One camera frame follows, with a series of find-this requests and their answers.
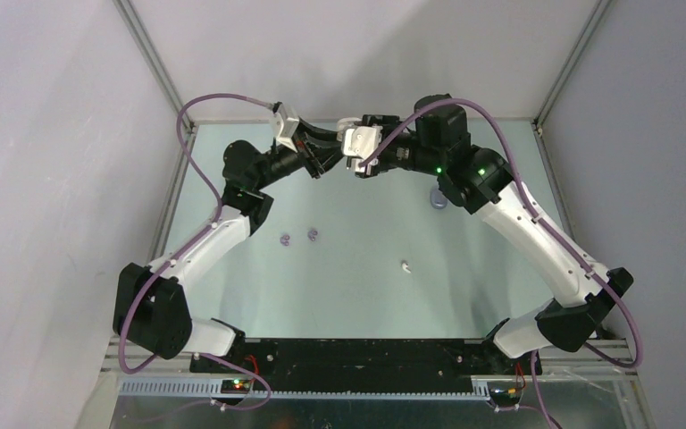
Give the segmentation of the white earbud charging case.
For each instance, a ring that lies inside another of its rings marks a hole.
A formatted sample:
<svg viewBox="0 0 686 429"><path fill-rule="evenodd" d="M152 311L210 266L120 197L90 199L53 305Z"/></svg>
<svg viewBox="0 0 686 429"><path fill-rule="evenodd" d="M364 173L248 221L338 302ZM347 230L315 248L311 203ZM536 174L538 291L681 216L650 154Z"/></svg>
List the white earbud charging case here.
<svg viewBox="0 0 686 429"><path fill-rule="evenodd" d="M346 130L354 128L359 121L360 119L358 117L346 117L338 120L336 124L337 141L343 142Z"/></svg>

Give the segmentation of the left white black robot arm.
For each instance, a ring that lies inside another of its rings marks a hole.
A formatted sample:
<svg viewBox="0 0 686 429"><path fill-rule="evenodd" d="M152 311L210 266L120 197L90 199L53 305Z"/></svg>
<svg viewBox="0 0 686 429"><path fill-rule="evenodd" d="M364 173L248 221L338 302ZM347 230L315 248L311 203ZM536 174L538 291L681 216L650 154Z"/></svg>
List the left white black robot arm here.
<svg viewBox="0 0 686 429"><path fill-rule="evenodd" d="M122 344L132 342L163 359L181 353L212 355L230 373L246 363L243 332L218 319L192 315L192 289L264 223L273 204L264 188L298 170L314 176L329 171L343 157L350 135L341 123L336 130L325 130L280 117L272 120L272 130L272 145L265 151L243 139L226 146L225 186L217 206L177 249L122 269L113 314L113 330Z"/></svg>

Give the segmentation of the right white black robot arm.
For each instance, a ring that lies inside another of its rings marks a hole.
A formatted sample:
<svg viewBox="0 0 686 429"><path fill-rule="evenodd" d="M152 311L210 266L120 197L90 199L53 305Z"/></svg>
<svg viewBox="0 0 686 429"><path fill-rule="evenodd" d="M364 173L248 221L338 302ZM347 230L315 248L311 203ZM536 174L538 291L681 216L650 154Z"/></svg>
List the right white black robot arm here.
<svg viewBox="0 0 686 429"><path fill-rule="evenodd" d="M427 96L406 118L367 115L340 136L359 177L392 169L434 175L451 204L479 216L547 284L548 303L490 334L483 359L492 372L505 374L539 349L587 348L613 309L627 312L623 295L634 282L630 272L601 264L553 221L523 181L498 122L477 103Z"/></svg>

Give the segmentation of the purple charging case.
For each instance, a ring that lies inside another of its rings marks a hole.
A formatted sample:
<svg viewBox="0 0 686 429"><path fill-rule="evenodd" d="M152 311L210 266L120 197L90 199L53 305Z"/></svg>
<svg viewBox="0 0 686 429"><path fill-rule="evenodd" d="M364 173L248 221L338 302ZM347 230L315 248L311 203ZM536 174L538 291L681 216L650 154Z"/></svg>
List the purple charging case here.
<svg viewBox="0 0 686 429"><path fill-rule="evenodd" d="M447 197L437 186L433 187L430 191L430 204L437 210L445 209L448 206Z"/></svg>

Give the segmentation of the left circuit board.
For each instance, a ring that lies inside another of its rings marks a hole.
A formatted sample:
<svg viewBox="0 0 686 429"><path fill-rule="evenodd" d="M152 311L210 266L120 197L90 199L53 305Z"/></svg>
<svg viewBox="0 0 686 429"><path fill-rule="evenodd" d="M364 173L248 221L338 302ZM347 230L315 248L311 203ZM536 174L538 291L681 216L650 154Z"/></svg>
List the left circuit board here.
<svg viewBox="0 0 686 429"><path fill-rule="evenodd" d="M250 379L226 379L222 381L220 393L225 394L248 394L253 382Z"/></svg>

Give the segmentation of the circuit board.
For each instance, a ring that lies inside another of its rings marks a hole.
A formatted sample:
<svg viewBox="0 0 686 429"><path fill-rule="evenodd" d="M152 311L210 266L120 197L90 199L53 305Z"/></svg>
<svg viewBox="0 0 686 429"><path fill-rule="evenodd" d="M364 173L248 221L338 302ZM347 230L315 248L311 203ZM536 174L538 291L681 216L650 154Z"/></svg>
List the circuit board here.
<svg viewBox="0 0 686 429"><path fill-rule="evenodd" d="M524 393L524 388L491 388L489 395L491 398L501 398L502 400L511 400L520 398Z"/></svg>
<svg viewBox="0 0 686 429"><path fill-rule="evenodd" d="M253 382L250 379L226 379L222 381L220 393L225 394L248 394Z"/></svg>

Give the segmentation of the right circuit board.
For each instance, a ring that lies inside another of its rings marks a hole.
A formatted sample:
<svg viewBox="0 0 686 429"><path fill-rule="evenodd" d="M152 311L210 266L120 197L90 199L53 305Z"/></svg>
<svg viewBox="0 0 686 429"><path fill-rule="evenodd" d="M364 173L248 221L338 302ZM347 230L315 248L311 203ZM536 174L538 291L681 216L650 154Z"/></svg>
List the right circuit board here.
<svg viewBox="0 0 686 429"><path fill-rule="evenodd" d="M489 395L491 398L501 398L502 400L511 400L520 398L524 393L524 388L491 388Z"/></svg>

